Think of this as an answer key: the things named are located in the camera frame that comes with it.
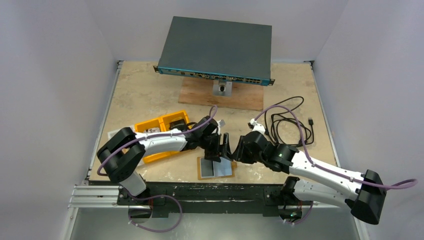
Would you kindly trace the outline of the dark card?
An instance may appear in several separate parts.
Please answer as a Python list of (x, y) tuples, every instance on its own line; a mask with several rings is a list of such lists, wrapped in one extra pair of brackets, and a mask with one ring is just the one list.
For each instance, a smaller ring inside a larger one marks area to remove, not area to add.
[(200, 176), (202, 178), (211, 178), (214, 176), (213, 161), (201, 158), (200, 159)]

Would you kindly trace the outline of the tan leather card holder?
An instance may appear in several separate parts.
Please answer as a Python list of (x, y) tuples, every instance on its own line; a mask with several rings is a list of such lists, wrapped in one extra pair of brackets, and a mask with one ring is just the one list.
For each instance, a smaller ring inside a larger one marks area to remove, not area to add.
[(197, 179), (198, 180), (209, 180), (209, 179), (221, 179), (221, 178), (232, 178), (235, 176), (235, 170), (237, 163), (234, 161), (221, 158), (221, 162), (213, 161), (214, 176), (209, 178), (201, 177), (200, 160), (205, 159), (204, 157), (197, 158)]

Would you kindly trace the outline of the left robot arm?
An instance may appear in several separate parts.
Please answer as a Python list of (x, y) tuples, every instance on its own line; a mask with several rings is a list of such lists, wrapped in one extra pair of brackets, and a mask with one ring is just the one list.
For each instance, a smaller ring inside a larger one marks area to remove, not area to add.
[(171, 125), (169, 131), (157, 133), (134, 132), (130, 127), (124, 127), (97, 151), (96, 156), (100, 161), (97, 173), (121, 185), (129, 192), (132, 201), (142, 205), (148, 201), (149, 191), (136, 168), (144, 157), (201, 148), (206, 160), (231, 161), (229, 136), (227, 133), (221, 134), (220, 130), (220, 124), (209, 115), (197, 123), (176, 123)]

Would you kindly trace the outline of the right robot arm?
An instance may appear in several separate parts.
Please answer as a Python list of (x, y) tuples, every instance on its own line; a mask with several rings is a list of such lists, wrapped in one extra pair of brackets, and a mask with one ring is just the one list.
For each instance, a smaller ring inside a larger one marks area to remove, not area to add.
[(380, 175), (373, 170), (361, 173), (307, 157), (305, 151), (293, 146), (273, 144), (258, 131), (239, 138), (232, 158), (245, 164), (262, 163), (274, 172), (313, 180), (330, 188), (333, 199), (349, 207), (355, 218), (371, 225), (380, 222), (387, 191)]

